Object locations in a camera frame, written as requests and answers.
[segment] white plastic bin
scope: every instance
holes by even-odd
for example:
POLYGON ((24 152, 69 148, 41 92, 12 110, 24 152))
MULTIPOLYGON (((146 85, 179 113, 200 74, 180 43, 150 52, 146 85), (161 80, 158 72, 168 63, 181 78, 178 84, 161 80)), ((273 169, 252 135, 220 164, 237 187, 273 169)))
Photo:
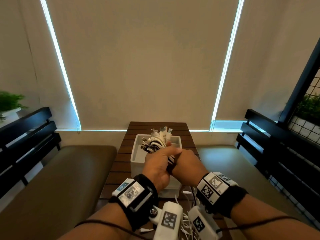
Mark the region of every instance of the white plastic bin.
MULTIPOLYGON (((133 144, 131 158, 130 158, 131 177, 134 177, 134 176, 142 173, 142 170, 143 170, 144 161, 145 161, 145 157, 147 154, 146 151, 144 151, 143 149, 140 148, 142 145, 142 138, 143 137, 148 139, 151 137, 151 135, 138 134, 136 136, 136 139, 133 144)), ((171 136, 170 141, 173 146, 182 148, 181 138, 179 136, 171 136)), ((174 198, 175 195, 177 195, 177 197, 178 197, 180 188, 181 188, 181 183, 173 176, 170 176, 169 185, 159 193, 159 197, 161 197, 161 198, 174 198)))

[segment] bolt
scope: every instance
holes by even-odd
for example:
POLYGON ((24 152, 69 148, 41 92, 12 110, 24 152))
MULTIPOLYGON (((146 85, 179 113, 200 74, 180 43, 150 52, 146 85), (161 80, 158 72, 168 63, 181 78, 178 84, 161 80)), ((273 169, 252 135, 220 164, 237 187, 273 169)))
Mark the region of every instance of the bolt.
POLYGON ((157 209, 154 208, 154 207, 152 207, 151 210, 150 210, 150 216, 151 216, 152 218, 154 218, 154 217, 157 216, 157 214, 158 214, 157 209))

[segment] wooden table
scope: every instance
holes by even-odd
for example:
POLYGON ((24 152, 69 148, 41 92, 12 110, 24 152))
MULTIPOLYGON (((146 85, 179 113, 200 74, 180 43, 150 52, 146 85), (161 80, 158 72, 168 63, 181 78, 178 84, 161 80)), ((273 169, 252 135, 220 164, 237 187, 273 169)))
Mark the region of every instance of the wooden table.
MULTIPOLYGON (((111 167, 109 176, 106 180, 106 184, 102 190, 100 199, 98 200, 96 211, 102 208, 111 197, 111 193, 117 189, 123 181, 127 178, 131 178, 131 166, 130 166, 130 158, 131 152, 134 145, 134 140, 137 134, 151 134, 151 129, 156 129, 159 131, 161 127, 168 126, 168 128, 173 129, 172 135, 180 136, 182 148, 186 150, 192 150, 195 155, 199 157, 196 146, 193 142, 192 136, 190 134, 189 128, 186 123, 177 123, 177 122, 130 122, 128 130, 124 136, 122 144, 119 148, 118 154, 115 158, 115 161, 111 167)), ((190 187, 182 186, 181 192, 183 190, 190 191, 190 187)), ((183 193, 179 194, 178 201, 179 204, 183 208, 183 212, 187 213, 187 211, 191 208, 191 203, 193 202, 193 196, 189 195, 188 199, 183 193)), ((163 207, 163 204, 167 201, 175 202, 174 198, 160 198, 159 199, 159 208, 163 207)), ((216 221, 220 227, 226 227, 225 222, 223 220, 216 221)), ((152 224, 149 222, 144 228, 151 229, 152 224)))

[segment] human hand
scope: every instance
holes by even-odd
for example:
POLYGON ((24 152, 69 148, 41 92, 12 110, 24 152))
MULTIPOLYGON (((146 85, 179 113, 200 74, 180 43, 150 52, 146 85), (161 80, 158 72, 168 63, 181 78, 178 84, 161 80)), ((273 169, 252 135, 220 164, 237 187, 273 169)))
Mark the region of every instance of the human hand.
POLYGON ((155 153, 146 155, 142 174, 150 179, 158 193, 167 187, 170 181, 170 175, 166 170, 168 166, 168 156, 176 155, 181 152, 182 149, 179 147, 168 146, 155 153))
POLYGON ((191 150, 182 149, 182 153, 175 156, 175 163, 172 175, 186 186, 197 187, 202 177, 209 173, 191 150))

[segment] wristband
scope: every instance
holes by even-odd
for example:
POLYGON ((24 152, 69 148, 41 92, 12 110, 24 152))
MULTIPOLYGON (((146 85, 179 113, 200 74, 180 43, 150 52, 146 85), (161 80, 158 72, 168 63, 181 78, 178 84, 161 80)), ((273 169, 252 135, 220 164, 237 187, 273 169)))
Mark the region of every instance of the wristband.
POLYGON ((203 176, 197 186, 196 196, 212 213, 230 218, 232 208, 248 193, 245 189, 220 172, 203 176))
POLYGON ((113 193, 109 203, 118 203, 131 225, 132 231, 149 221, 150 209, 158 206, 154 184, 143 174, 127 178, 113 193))

